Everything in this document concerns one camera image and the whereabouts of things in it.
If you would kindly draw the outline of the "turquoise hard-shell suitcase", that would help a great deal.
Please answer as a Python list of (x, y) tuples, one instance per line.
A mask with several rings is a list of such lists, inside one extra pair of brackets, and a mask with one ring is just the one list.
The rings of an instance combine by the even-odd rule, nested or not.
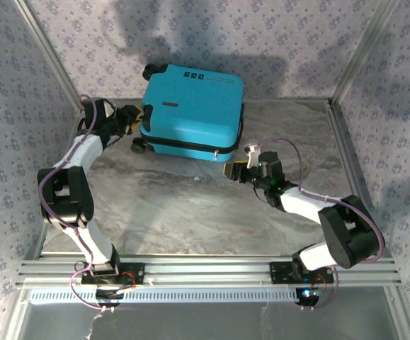
[(211, 162), (232, 158), (244, 126), (240, 77), (175, 64), (148, 64), (142, 76), (148, 84), (134, 153)]

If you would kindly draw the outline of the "black controller board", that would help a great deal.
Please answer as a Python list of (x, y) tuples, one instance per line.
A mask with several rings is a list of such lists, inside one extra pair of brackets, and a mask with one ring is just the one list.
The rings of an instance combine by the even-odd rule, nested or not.
[(297, 288), (296, 296), (296, 305), (304, 308), (314, 308), (321, 296), (321, 290), (319, 288)]
[(112, 308), (117, 307), (120, 304), (120, 300), (123, 294), (118, 294), (118, 290), (101, 290), (97, 289), (95, 299), (100, 308)]

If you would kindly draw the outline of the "aluminium side rail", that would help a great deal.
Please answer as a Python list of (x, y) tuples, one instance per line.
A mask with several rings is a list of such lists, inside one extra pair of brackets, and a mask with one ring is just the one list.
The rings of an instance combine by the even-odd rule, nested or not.
[[(351, 192), (361, 198), (371, 217), (376, 221), (377, 226), (382, 229), (383, 221), (377, 216), (372, 204), (365, 176), (363, 175), (341, 107), (328, 98), (326, 100), (326, 109)], [(383, 294), (387, 302), (386, 308), (392, 318), (392, 328), (398, 339), (410, 340), (410, 303), (404, 289), (404, 281), (400, 277), (399, 269), (395, 269), (393, 274), (394, 278), (383, 286)]]
[[(63, 149), (63, 151), (60, 155), (60, 159), (62, 159), (62, 157), (64, 157), (68, 153), (69, 149), (74, 144), (74, 137), (75, 137), (75, 134), (76, 134), (76, 129), (77, 129), (77, 127), (79, 125), (79, 121), (82, 117), (82, 110), (83, 110), (82, 101), (83, 101), (83, 96), (80, 96), (79, 97), (78, 107), (77, 107), (77, 110), (75, 112), (73, 123), (72, 123), (70, 129), (68, 130), (67, 144), (66, 144), (66, 147)], [(43, 245), (44, 245), (44, 242), (45, 242), (45, 238), (46, 238), (46, 236), (49, 232), (49, 229), (50, 229), (50, 226), (46, 222), (44, 222), (42, 224), (42, 227), (41, 227), (40, 235), (37, 238), (37, 241), (36, 241), (35, 246), (34, 246), (33, 255), (32, 255), (33, 259), (39, 259), (40, 258), (40, 255), (42, 253), (42, 248), (43, 248)]]

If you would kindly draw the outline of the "aluminium corner post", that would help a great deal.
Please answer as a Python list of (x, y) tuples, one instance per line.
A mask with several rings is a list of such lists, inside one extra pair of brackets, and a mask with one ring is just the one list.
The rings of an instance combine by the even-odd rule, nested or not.
[(79, 95), (70, 79), (66, 69), (64, 68), (59, 55), (56, 53), (52, 43), (50, 42), (43, 26), (36, 16), (33, 7), (29, 0), (11, 0), (22, 16), (23, 21), (28, 27), (34, 41), (40, 49), (46, 63), (51, 68), (53, 74), (57, 78), (62, 90), (65, 92), (69, 102), (77, 110), (80, 109)]
[(371, 49), (377, 42), (377, 39), (382, 34), (383, 30), (387, 27), (388, 20), (399, 2), (400, 0), (378, 1), (376, 9), (371, 19), (368, 21), (346, 68), (339, 78), (335, 91), (330, 97), (331, 106), (335, 106), (344, 99), (358, 72), (361, 70), (363, 63), (366, 61)]

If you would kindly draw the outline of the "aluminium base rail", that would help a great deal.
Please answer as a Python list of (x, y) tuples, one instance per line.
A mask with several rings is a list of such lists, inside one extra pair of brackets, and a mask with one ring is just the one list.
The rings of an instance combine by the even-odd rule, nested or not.
[[(83, 256), (74, 252), (45, 252), (39, 259), (25, 260), (16, 285), (66, 287), (74, 273), (74, 264)], [(142, 254), (122, 256), (122, 263), (144, 264), (143, 288), (230, 288), (268, 287), (272, 262), (290, 258), (262, 255), (174, 255)], [(342, 287), (385, 287), (402, 284), (392, 258), (360, 263), (348, 270), (338, 268)]]

